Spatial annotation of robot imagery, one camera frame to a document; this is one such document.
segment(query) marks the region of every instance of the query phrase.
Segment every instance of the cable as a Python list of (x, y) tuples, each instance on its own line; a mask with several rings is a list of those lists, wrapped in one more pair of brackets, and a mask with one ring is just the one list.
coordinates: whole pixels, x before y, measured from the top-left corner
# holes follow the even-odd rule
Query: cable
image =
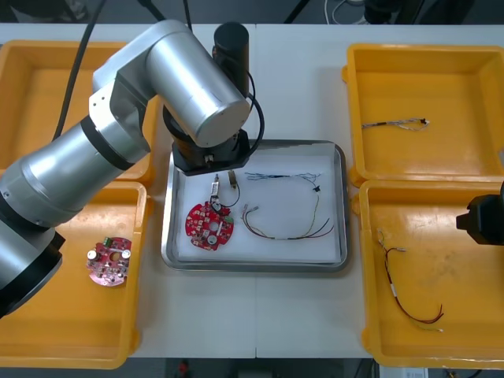
[(245, 224), (246, 228), (250, 232), (252, 232), (253, 234), (260, 236), (262, 238), (271, 239), (271, 240), (300, 240), (300, 239), (319, 238), (321, 236), (325, 236), (325, 235), (329, 234), (334, 229), (334, 225), (333, 225), (328, 232), (325, 232), (322, 235), (317, 235), (319, 232), (321, 232), (325, 228), (325, 226), (330, 221), (330, 218), (328, 218), (325, 221), (325, 223), (322, 225), (322, 227), (320, 227), (315, 232), (311, 233), (313, 226), (315, 225), (315, 220), (317, 218), (317, 209), (318, 209), (318, 205), (319, 205), (319, 201), (320, 201), (320, 195), (318, 194), (318, 192), (320, 191), (320, 188), (315, 184), (315, 181), (317, 180), (317, 177), (320, 176), (320, 174), (316, 175), (313, 173), (302, 173), (302, 174), (298, 174), (298, 175), (270, 175), (270, 174), (263, 174), (263, 173), (251, 173), (251, 172), (245, 172), (245, 174), (246, 174), (246, 178), (250, 181), (259, 181), (259, 180), (268, 180), (268, 179), (282, 179), (282, 178), (295, 178), (295, 177), (301, 178), (301, 179), (304, 179), (304, 180), (308, 181), (309, 183), (311, 183), (313, 185), (313, 190), (317, 193), (317, 202), (316, 202), (315, 208), (313, 210), (312, 222), (309, 226), (309, 229), (303, 235), (295, 236), (295, 237), (277, 238), (275, 236), (267, 236), (265, 234), (265, 232), (263, 232), (261, 229), (254, 227), (254, 226), (251, 226), (248, 221), (248, 216), (250, 213), (258, 210), (259, 206), (255, 206), (253, 209), (250, 209), (247, 211), (248, 205), (245, 205), (245, 207), (243, 209), (242, 220), (243, 220), (243, 223)]
[[(395, 299), (395, 302), (397, 303), (397, 305), (399, 306), (399, 309), (411, 320), (413, 321), (417, 321), (418, 323), (422, 323), (422, 324), (434, 324), (436, 321), (438, 321), (439, 319), (441, 319), (444, 315), (444, 312), (443, 312), (443, 305), (441, 305), (439, 307), (439, 312), (438, 314), (433, 317), (432, 319), (418, 319), (412, 315), (410, 315), (406, 309), (402, 306), (402, 303), (399, 301), (399, 298), (398, 298), (398, 295), (397, 295), (397, 291), (395, 290), (395, 285), (394, 283), (392, 282), (392, 276), (390, 274), (390, 269), (389, 269), (389, 262), (388, 262), (388, 254), (393, 251), (393, 250), (397, 250), (398, 252), (406, 252), (406, 248), (401, 248), (401, 247), (392, 247), (392, 248), (386, 248), (385, 247), (385, 235), (384, 233), (381, 231), (381, 229), (378, 229), (377, 230), (378, 233), (380, 234), (380, 238), (378, 239), (378, 243), (381, 245), (382, 249), (384, 250), (384, 253), (385, 253), (385, 271), (387, 273), (387, 278), (388, 278), (388, 283), (391, 285), (391, 290), (392, 290), (392, 294), (394, 295), (394, 299)], [(419, 328), (421, 329), (426, 329), (424, 326), (420, 326), (419, 324), (415, 323), (415, 325), (417, 325)], [(438, 332), (442, 332), (443, 330), (441, 328), (427, 328), (429, 331), (438, 331)]]
[(249, 76), (250, 79), (250, 84), (252, 85), (252, 102), (250, 103), (250, 112), (252, 111), (252, 108), (254, 108), (254, 102), (255, 102), (255, 83), (254, 83), (254, 78), (250, 74), (250, 72), (246, 71), (246, 74)]
[(189, 14), (189, 4), (187, 3), (187, 0), (182, 0), (182, 2), (183, 2), (183, 11), (186, 13), (187, 27), (189, 28), (189, 30), (192, 31), (191, 15)]
[(240, 195), (242, 194), (242, 193), (241, 193), (241, 190), (239, 189), (239, 185), (238, 185), (238, 183), (236, 183), (236, 188), (238, 189), (238, 198), (236, 199), (236, 201), (234, 201), (232, 205), (223, 205), (223, 204), (221, 203), (221, 204), (220, 204), (221, 206), (223, 206), (223, 207), (233, 207), (234, 205), (236, 205), (236, 204), (238, 203), (238, 201), (239, 201), (239, 197), (240, 197)]
[(338, 21), (336, 21), (336, 18), (335, 18), (335, 15), (336, 15), (336, 10), (338, 10), (339, 8), (341, 8), (341, 6), (343, 4), (345, 4), (347, 2), (347, 0), (341, 0), (341, 2), (339, 2), (339, 4), (337, 6), (334, 7), (334, 9), (332, 10), (332, 13), (331, 13), (331, 18), (332, 18), (332, 21), (336, 24), (336, 25), (340, 25), (340, 23)]
[(325, 23), (327, 25), (330, 25), (331, 23), (329, 22), (329, 15), (328, 15), (328, 0), (325, 0), (324, 2), (324, 15), (325, 15)]
[[(479, 376), (481, 374), (482, 371), (483, 370), (481, 370), (481, 369), (476, 370), (473, 374), (471, 374), (467, 378), (476, 378), (477, 376)], [(459, 375), (455, 371), (450, 371), (450, 370), (444, 369), (444, 372), (446, 373), (448, 378), (458, 378), (459, 377)]]
[(357, 367), (357, 370), (355, 370), (354, 378), (357, 378), (359, 375), (359, 372), (361, 371), (362, 364), (364, 363), (364, 358), (361, 358), (361, 361), (359, 362), (359, 365)]
[(374, 365), (374, 361), (375, 360), (372, 359), (369, 363), (368, 372), (365, 374), (366, 378), (371, 378), (371, 371), (372, 371), (372, 366)]
[(101, 0), (96, 10), (93, 12), (91, 16), (91, 20), (89, 24), (87, 24), (86, 29), (84, 30), (84, 34), (82, 39), (80, 40), (79, 48), (77, 49), (76, 59), (73, 62), (72, 69), (70, 70), (69, 81), (66, 84), (65, 97), (63, 98), (63, 105), (61, 107), (60, 119), (57, 122), (56, 130), (54, 131), (53, 140), (56, 140), (61, 133), (63, 132), (63, 127), (65, 126), (65, 120), (67, 113), (69, 112), (70, 100), (72, 100), (72, 92), (73, 88), (76, 85), (77, 74), (79, 73), (80, 64), (82, 63), (82, 59), (84, 57), (84, 53), (86, 52), (87, 43), (89, 42), (89, 38), (91, 37), (91, 33), (93, 32), (93, 28), (96, 25), (96, 21), (100, 12), (102, 11), (103, 6), (105, 5), (106, 0)]
[(147, 8), (147, 10), (154, 16), (154, 18), (158, 21), (166, 20), (166, 17), (163, 16), (163, 13), (159, 11), (159, 9), (152, 3), (151, 0), (138, 0), (141, 6)]
[(67, 14), (69, 17), (70, 21), (73, 23), (78, 23), (79, 20), (77, 20), (77, 17), (75, 14), (73, 14), (72, 8), (70, 8), (69, 4), (66, 2), (66, 0), (63, 0), (61, 2), (61, 5), (63, 6), (63, 11)]
[(258, 134), (257, 139), (255, 139), (254, 144), (250, 148), (248, 154), (246, 155), (245, 160), (248, 159), (255, 152), (255, 150), (259, 147), (259, 144), (262, 141), (262, 137), (265, 134), (265, 115), (262, 113), (261, 106), (259, 105), (258, 100), (255, 98), (255, 92), (253, 95), (249, 93), (248, 98), (250, 98), (252, 100), (252, 104), (255, 106), (255, 109), (258, 112), (259, 134)]
[(468, 376), (467, 378), (476, 378), (477, 376), (479, 376), (481, 374), (482, 371), (483, 370), (481, 370), (481, 369), (480, 370), (476, 370), (474, 372), (474, 374), (472, 374), (471, 376)]
[(334, 22), (336, 25), (341, 25), (338, 21), (336, 21), (336, 11), (341, 8), (343, 4), (348, 4), (349, 6), (362, 6), (364, 4), (364, 1), (361, 2), (356, 2), (355, 0), (350, 1), (350, 0), (341, 0), (337, 6), (334, 7), (331, 13), (331, 18), (332, 22)]

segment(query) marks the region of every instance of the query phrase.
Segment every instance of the red circuit board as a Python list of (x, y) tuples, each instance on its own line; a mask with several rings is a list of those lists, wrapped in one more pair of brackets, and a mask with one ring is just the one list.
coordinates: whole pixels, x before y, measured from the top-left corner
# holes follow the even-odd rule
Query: red circuit board
[(87, 253), (89, 277), (98, 285), (121, 285), (128, 276), (132, 242), (124, 238), (106, 238)]
[(210, 202), (197, 204), (186, 218), (186, 234), (191, 237), (191, 243), (204, 250), (217, 250), (225, 244), (233, 233), (233, 218), (231, 210), (219, 206), (219, 213), (212, 208)]

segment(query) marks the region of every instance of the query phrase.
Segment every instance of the white table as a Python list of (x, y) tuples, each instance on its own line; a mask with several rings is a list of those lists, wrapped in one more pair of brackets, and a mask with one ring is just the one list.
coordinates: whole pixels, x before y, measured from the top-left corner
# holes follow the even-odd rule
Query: white table
[[(95, 41), (128, 41), (148, 25), (99, 25)], [(0, 24), (9, 39), (77, 40), (83, 25)], [(448, 43), (504, 46), (502, 26), (248, 25), (250, 71), (266, 119), (266, 139), (327, 139), (352, 165), (347, 92), (340, 79), (351, 43)], [(195, 25), (206, 48), (214, 25)], [(254, 115), (246, 130), (255, 135)], [(352, 256), (335, 275), (175, 272), (161, 259), (162, 190), (168, 134), (158, 127), (156, 206), (141, 272), (136, 357), (359, 358), (364, 299), (358, 222)]]

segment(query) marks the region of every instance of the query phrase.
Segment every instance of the yellow plastic tray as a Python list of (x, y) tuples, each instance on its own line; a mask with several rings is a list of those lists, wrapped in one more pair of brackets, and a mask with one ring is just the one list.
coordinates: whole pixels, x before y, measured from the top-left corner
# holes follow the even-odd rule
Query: yellow plastic tray
[[(367, 181), (352, 203), (361, 218), (365, 348), (386, 366), (504, 369), (504, 247), (476, 244), (455, 217), (475, 196), (498, 194), (497, 183)], [(432, 318), (444, 332), (415, 326), (395, 303), (384, 267), (404, 307)]]
[[(15, 160), (51, 141), (78, 46), (74, 42), (11, 41), (0, 49), (0, 175)], [(89, 43), (64, 131), (88, 115), (93, 71), (122, 46), (123, 43)], [(147, 107), (143, 123), (143, 134), (151, 146), (157, 109), (155, 99)], [(151, 158), (151, 154), (147, 155), (119, 180), (149, 183), (154, 175)]]
[[(0, 366), (114, 369), (139, 342), (135, 330), (145, 187), (116, 182), (57, 230), (63, 264), (25, 305), (0, 320)], [(88, 275), (87, 252), (106, 236), (132, 241), (126, 283), (101, 287)]]
[[(502, 182), (504, 50), (493, 46), (357, 44), (343, 69), (352, 182)], [(362, 124), (424, 117), (421, 132)]]

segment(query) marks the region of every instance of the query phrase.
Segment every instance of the robot end effector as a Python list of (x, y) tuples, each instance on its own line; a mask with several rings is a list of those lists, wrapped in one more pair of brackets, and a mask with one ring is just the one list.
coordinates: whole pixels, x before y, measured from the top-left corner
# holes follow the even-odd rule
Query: robot end effector
[(215, 40), (214, 61), (179, 21), (153, 25), (94, 73), (89, 116), (6, 170), (0, 179), (0, 317), (30, 299), (61, 264), (64, 240), (54, 228), (150, 152), (141, 127), (155, 95), (165, 104), (179, 169), (191, 175), (246, 163), (254, 150), (240, 130), (250, 112), (248, 33), (225, 24)]

